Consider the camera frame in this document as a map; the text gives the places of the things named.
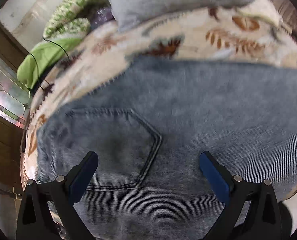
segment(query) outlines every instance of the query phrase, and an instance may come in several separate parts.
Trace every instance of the black wire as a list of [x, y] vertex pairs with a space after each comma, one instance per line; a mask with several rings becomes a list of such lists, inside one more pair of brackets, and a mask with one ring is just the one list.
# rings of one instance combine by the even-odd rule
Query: black wire
[[[66, 50], [65, 50], [61, 45], [59, 45], [59, 44], [57, 44], [57, 43], [55, 43], [55, 42], [53, 42], [53, 41], [47, 40], [47, 39], [45, 39], [44, 37], [43, 37], [43, 40], [48, 41], [48, 42], [51, 42], [51, 43], [53, 43], [53, 44], [59, 46], [59, 47], [65, 52], [65, 54], [66, 54], [68, 60], [70, 60], [68, 53], [66, 52]], [[34, 60], [35, 60], [35, 64], [36, 64], [36, 67], [37, 67], [37, 75], [38, 75], [37, 82], [38, 82], [38, 84], [39, 84], [39, 87], [44, 91], [44, 89], [43, 89], [42, 86], [41, 86], [40, 79], [39, 79], [40, 74], [39, 74], [39, 70], [38, 70], [37, 60], [36, 60], [36, 58], [34, 57], [34, 55], [33, 55], [32, 53], [29, 52], [29, 54], [32, 55], [32, 57], [33, 57]]]

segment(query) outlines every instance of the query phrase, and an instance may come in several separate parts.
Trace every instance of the wrinkled denim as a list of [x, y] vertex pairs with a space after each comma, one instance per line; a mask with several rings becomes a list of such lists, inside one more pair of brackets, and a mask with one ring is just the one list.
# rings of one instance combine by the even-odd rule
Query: wrinkled denim
[[98, 154], [74, 205], [95, 237], [201, 239], [224, 207], [201, 152], [245, 180], [270, 179], [278, 201], [297, 183], [297, 70], [138, 58], [61, 107], [37, 138], [39, 182]]

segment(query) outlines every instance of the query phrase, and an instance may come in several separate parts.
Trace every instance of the silver bolt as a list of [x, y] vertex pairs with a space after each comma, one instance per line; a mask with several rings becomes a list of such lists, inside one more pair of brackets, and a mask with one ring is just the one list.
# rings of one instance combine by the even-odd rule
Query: silver bolt
[[241, 182], [243, 179], [242, 179], [242, 177], [240, 175], [235, 175], [234, 180], [237, 181], [237, 182]]
[[267, 186], [269, 186], [269, 185], [271, 185], [271, 182], [268, 179], [265, 179], [264, 180], [264, 184], [267, 185]]
[[26, 184], [27, 184], [27, 185], [32, 185], [32, 184], [33, 184], [33, 182], [34, 182], [34, 180], [33, 180], [33, 179], [29, 179], [29, 180], [26, 182]]
[[56, 177], [57, 182], [62, 182], [64, 179], [65, 179], [65, 177], [63, 175], [60, 175], [60, 176]]

